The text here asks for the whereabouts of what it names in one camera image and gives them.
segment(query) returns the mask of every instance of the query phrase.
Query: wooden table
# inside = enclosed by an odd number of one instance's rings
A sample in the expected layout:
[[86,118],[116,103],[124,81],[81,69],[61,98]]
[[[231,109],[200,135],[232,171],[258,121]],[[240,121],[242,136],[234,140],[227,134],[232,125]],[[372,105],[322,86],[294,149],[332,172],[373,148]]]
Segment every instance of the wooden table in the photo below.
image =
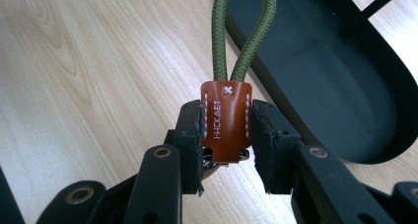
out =
[[[0,0],[0,163],[27,223],[68,185],[112,187],[138,172],[212,78],[212,2]],[[414,73],[417,9],[418,0],[394,0],[372,18]],[[238,51],[228,43],[232,65]],[[269,101],[252,72],[246,79]],[[418,180],[417,163],[415,144],[390,162],[349,168],[390,192]],[[202,197],[183,197],[184,223],[294,222],[289,196],[265,194],[251,161],[204,186]]]

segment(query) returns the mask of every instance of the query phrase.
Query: braided cord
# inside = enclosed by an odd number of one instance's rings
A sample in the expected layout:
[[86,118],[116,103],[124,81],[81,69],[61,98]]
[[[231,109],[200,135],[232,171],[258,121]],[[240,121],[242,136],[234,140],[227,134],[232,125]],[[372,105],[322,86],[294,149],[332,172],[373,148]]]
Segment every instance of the braided cord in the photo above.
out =
[[[261,17],[245,43],[236,62],[231,80],[243,81],[246,70],[264,40],[276,13],[276,0],[262,0]],[[225,54],[225,18],[228,0],[215,0],[212,10],[212,56],[214,80],[228,80]]]

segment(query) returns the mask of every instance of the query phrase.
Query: wood grain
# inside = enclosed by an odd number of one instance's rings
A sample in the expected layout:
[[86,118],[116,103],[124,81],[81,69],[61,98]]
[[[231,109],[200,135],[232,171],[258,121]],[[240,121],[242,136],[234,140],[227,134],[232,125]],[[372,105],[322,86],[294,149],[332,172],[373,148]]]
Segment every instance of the wood grain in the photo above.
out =
[[[0,0],[0,164],[27,223],[72,183],[112,187],[132,176],[163,142],[181,105],[212,77],[212,2]],[[417,6],[394,0],[374,17],[414,70]],[[229,72],[237,52],[228,44]],[[269,101],[251,72],[246,79]],[[417,181],[417,162],[415,144],[385,164],[349,167],[390,191]],[[289,196],[265,194],[252,162],[223,168],[204,186],[202,197],[184,197],[184,223],[295,222]]]

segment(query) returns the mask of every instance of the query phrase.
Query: metal rivet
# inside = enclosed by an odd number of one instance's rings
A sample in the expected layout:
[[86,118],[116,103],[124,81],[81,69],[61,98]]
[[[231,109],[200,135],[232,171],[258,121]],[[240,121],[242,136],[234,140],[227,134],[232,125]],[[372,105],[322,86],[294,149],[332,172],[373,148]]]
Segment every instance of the metal rivet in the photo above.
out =
[[92,187],[77,187],[67,194],[65,201],[72,205],[83,203],[89,200],[89,198],[91,198],[94,193],[95,190]]
[[328,153],[325,152],[325,150],[320,148],[310,148],[310,152],[312,155],[318,157],[318,158],[327,158]]
[[413,187],[411,189],[412,195],[414,195],[416,198],[418,198],[418,187]]
[[172,150],[168,148],[160,148],[154,151],[154,156],[158,158],[165,158],[170,156],[170,154],[172,154]]

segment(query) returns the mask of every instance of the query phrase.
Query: black container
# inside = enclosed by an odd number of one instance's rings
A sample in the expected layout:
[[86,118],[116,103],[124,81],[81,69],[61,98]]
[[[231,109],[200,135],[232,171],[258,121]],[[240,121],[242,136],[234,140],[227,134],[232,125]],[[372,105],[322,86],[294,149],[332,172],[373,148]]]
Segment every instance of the black container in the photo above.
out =
[[[261,0],[230,0],[227,30],[238,48],[260,12]],[[251,67],[306,144],[375,164],[417,138],[417,84],[351,0],[277,0]]]

